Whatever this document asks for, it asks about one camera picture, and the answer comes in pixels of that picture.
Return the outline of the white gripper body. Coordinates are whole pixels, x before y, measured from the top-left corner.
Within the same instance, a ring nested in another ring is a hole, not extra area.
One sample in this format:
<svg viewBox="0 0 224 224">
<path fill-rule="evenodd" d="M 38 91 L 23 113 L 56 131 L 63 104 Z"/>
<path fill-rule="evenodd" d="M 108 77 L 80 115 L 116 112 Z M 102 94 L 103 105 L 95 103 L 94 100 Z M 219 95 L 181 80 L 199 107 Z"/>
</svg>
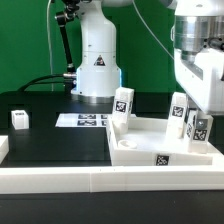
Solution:
<svg viewBox="0 0 224 224">
<path fill-rule="evenodd" d="M 224 33 L 210 25 L 174 25 L 174 72 L 185 93 L 205 113 L 224 114 Z"/>
</svg>

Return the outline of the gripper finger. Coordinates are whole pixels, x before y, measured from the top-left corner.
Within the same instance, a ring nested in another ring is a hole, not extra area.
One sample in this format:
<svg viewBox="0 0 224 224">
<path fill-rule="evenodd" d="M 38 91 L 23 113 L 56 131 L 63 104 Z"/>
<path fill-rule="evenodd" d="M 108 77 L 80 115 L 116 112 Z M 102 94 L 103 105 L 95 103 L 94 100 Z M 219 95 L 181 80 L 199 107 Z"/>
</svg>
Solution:
<svg viewBox="0 0 224 224">
<path fill-rule="evenodd" d="M 194 101 L 190 97 L 187 97 L 187 109 L 186 109 L 186 116 L 185 116 L 187 134 L 192 133 L 196 110 L 197 110 L 197 106 L 194 103 Z"/>
<path fill-rule="evenodd" d="M 196 128 L 197 129 L 206 129 L 208 126 L 208 116 L 202 111 L 197 113 L 196 117 Z"/>
</svg>

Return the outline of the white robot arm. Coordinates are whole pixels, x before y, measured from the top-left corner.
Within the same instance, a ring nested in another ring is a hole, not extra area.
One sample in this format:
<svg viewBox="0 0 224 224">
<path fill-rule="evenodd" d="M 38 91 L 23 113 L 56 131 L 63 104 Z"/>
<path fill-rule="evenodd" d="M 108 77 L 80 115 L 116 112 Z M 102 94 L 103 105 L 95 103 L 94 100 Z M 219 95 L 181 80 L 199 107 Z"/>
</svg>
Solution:
<svg viewBox="0 0 224 224">
<path fill-rule="evenodd" d="M 126 85 L 139 92 L 170 92 L 178 84 L 204 113 L 224 114 L 224 0 L 161 0 L 174 11 L 168 29 L 164 14 L 159 32 L 172 39 L 166 55 L 135 24 L 139 13 L 114 25 L 105 7 L 133 6 L 134 0 L 63 0 L 65 19 L 80 20 L 82 61 L 68 65 L 71 93 L 102 102 Z"/>
</svg>

